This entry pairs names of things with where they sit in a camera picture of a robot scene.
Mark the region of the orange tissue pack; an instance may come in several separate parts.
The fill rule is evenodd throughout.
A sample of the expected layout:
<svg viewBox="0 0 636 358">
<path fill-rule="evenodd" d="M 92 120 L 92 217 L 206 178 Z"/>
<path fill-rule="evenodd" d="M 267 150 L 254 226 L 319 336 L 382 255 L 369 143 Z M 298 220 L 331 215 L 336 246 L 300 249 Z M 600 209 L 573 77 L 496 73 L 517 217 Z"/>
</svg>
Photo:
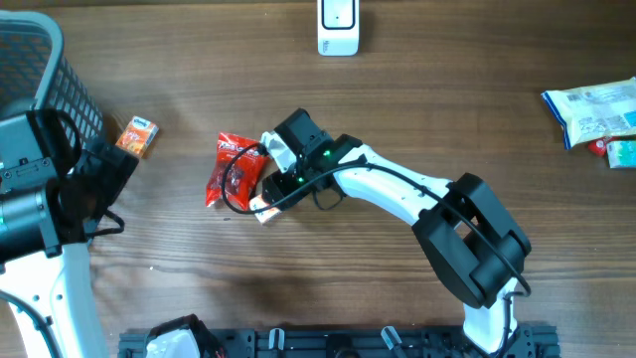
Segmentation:
<svg viewBox="0 0 636 358">
<path fill-rule="evenodd" d="M 267 224 L 281 213 L 281 210 L 276 207 L 270 208 L 270 204 L 264 200 L 261 194 L 249 201 L 249 208 L 254 211 L 255 217 L 262 225 Z"/>
<path fill-rule="evenodd" d="M 133 116 L 115 145 L 141 158 L 149 148 L 158 131 L 159 127 L 154 122 L 139 116 Z"/>
</svg>

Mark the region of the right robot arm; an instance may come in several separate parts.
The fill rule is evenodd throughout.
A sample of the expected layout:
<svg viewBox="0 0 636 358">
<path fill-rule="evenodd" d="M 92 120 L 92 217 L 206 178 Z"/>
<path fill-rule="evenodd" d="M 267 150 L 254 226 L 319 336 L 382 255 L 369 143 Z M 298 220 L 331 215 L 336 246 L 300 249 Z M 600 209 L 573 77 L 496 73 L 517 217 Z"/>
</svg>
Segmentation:
<svg viewBox="0 0 636 358">
<path fill-rule="evenodd" d="M 464 305 L 463 333 L 503 357 L 517 328 L 514 299 L 530 240 L 478 176 L 435 178 L 395 164 L 351 135 L 332 138 L 302 108 L 259 140 L 276 171 L 262 183 L 262 210 L 285 211 L 324 189 L 360 199 L 410 225 L 441 283 Z"/>
</svg>

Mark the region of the cream snack pouch blue seal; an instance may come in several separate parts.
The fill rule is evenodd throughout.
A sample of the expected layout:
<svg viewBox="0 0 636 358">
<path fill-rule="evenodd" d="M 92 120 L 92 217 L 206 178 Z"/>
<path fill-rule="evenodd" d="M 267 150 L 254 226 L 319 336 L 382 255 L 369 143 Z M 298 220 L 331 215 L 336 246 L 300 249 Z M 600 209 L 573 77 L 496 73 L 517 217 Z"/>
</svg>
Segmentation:
<svg viewBox="0 0 636 358">
<path fill-rule="evenodd" d="M 562 129 L 565 150 L 602 137 L 635 135 L 635 78 L 546 90 L 541 98 Z"/>
</svg>

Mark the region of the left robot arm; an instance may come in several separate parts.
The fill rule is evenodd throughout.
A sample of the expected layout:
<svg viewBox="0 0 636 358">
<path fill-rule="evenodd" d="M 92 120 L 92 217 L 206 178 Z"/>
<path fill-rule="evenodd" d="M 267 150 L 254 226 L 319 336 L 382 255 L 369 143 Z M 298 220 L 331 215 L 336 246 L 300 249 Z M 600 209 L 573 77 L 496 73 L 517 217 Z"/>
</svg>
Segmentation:
<svg viewBox="0 0 636 358">
<path fill-rule="evenodd" d="M 138 160 L 101 139 L 70 142 L 67 129 L 58 109 L 1 121 L 1 298 L 29 356 L 105 357 L 88 244 L 123 232 L 109 208 Z"/>
</svg>

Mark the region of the teal tissue pack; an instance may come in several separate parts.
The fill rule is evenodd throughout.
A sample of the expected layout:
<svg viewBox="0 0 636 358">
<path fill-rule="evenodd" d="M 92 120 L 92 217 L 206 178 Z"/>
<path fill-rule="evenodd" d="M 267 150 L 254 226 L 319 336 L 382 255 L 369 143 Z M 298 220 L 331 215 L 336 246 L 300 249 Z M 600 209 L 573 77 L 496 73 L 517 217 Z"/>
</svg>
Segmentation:
<svg viewBox="0 0 636 358">
<path fill-rule="evenodd" d="M 607 144 L 607 159 L 611 169 L 636 168 L 636 142 L 615 140 Z"/>
</svg>

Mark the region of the red snack bag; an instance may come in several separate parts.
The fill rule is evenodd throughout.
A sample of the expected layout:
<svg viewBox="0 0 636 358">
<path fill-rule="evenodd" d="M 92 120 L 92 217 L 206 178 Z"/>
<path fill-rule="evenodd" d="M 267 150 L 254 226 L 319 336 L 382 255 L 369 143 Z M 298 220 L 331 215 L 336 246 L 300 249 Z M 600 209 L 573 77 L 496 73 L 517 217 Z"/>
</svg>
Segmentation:
<svg viewBox="0 0 636 358">
<path fill-rule="evenodd" d="M 222 185 L 225 185 L 228 201 L 246 211 L 267 162 L 268 158 L 262 155 L 258 141 L 220 132 L 215 168 L 206 186 L 206 206 L 213 207 L 223 199 Z"/>
</svg>

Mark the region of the red candy bar wrapper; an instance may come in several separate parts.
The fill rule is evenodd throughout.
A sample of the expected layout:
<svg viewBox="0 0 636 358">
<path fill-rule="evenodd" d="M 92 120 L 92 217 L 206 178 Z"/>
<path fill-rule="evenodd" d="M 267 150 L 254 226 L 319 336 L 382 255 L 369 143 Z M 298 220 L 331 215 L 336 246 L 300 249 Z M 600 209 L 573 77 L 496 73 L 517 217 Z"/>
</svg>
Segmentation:
<svg viewBox="0 0 636 358">
<path fill-rule="evenodd" d="M 615 140 L 613 136 L 604 136 L 587 144 L 587 149 L 596 156 L 603 157 L 607 153 L 607 145 Z"/>
</svg>

